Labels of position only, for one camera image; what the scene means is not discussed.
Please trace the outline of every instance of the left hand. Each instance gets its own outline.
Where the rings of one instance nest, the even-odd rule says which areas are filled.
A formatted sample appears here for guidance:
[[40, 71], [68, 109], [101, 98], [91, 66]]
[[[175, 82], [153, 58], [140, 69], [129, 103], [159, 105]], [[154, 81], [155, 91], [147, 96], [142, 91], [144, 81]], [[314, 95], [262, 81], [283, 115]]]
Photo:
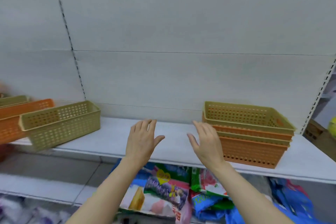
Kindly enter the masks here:
[[147, 164], [155, 147], [165, 138], [154, 138], [155, 125], [156, 120], [141, 120], [133, 125], [129, 132], [125, 158], [138, 165], [139, 169]]

